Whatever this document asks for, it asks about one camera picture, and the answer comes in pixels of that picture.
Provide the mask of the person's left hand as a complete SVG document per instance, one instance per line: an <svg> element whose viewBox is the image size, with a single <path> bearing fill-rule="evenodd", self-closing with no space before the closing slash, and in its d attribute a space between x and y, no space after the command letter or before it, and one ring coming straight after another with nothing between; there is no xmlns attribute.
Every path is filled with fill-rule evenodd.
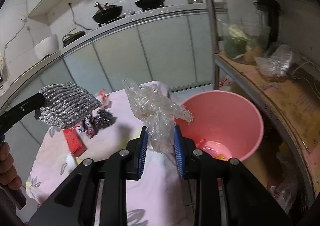
<svg viewBox="0 0 320 226"><path fill-rule="evenodd" d="M0 183L7 185L12 190L18 190L22 185L22 180L17 174L14 159L10 154L10 147L6 142L1 144L0 158Z"/></svg>

